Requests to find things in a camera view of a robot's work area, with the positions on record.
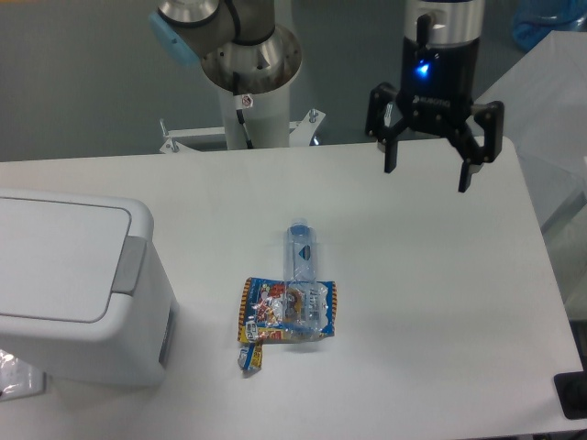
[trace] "bolt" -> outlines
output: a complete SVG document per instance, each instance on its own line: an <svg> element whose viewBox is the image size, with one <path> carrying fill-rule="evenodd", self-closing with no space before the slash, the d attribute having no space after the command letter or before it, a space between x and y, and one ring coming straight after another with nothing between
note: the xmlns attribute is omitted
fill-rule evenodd
<svg viewBox="0 0 587 440"><path fill-rule="evenodd" d="M163 137L167 138L169 136L169 132L167 131L167 128L165 128L165 121L163 121L163 119L160 119L159 125L161 126L161 133L163 134Z"/></svg>

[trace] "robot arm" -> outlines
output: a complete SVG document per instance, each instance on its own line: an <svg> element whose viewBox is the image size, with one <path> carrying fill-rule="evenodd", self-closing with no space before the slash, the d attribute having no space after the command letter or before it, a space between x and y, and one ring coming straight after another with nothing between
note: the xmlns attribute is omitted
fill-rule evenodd
<svg viewBox="0 0 587 440"><path fill-rule="evenodd" d="M275 8L272 0L167 0L150 22L158 36L166 26L203 58L229 41L267 40L275 29Z"/></svg>
<svg viewBox="0 0 587 440"><path fill-rule="evenodd" d="M408 0L399 91L384 82L371 91L365 133L385 146L385 172L397 161L397 138L407 128L446 138L463 163L459 191L502 149L504 104L473 104L471 90L484 0ZM402 119L390 126L395 103ZM485 138L479 146L467 125L473 115Z"/></svg>

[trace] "black cable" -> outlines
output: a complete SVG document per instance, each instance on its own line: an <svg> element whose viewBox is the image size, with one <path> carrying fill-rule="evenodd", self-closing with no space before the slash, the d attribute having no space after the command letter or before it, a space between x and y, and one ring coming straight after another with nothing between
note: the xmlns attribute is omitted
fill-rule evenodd
<svg viewBox="0 0 587 440"><path fill-rule="evenodd" d="M240 35L240 18L238 17L238 11L232 3L232 0L224 0L224 3L227 5L228 12L232 17L232 21L235 25L235 39L238 38Z"/></svg>

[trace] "metal bracket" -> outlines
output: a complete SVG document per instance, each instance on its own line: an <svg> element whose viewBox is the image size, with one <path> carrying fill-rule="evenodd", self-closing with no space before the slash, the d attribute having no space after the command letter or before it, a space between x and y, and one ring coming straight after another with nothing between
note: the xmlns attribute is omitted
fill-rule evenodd
<svg viewBox="0 0 587 440"><path fill-rule="evenodd" d="M301 121L290 123L290 147L319 145L316 131L326 118L326 114L316 109L310 110ZM161 153L185 153L210 150L211 144L226 140L222 126L167 131L163 119L160 121L164 144Z"/></svg>

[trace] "plastic packaging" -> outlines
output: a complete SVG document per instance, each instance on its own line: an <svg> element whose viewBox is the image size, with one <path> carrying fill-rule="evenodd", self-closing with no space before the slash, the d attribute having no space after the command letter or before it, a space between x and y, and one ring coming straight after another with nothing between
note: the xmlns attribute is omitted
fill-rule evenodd
<svg viewBox="0 0 587 440"><path fill-rule="evenodd" d="M551 30L587 30L586 19L587 0L521 0L512 36L520 48L529 51Z"/></svg>
<svg viewBox="0 0 587 440"><path fill-rule="evenodd" d="M286 288L280 280L249 278L240 303L238 341L243 344L299 342L333 336L337 286L333 281L317 281L313 289L315 292L311 293L320 298L315 303L320 306L310 326L304 319L304 296L295 285Z"/></svg>
<svg viewBox="0 0 587 440"><path fill-rule="evenodd" d="M238 315L238 364L257 371L263 342L304 342L334 335L337 286L316 281L316 232L294 221L284 235L284 280L249 278Z"/></svg>
<svg viewBox="0 0 587 440"><path fill-rule="evenodd" d="M45 373L0 350L0 402L41 394Z"/></svg>

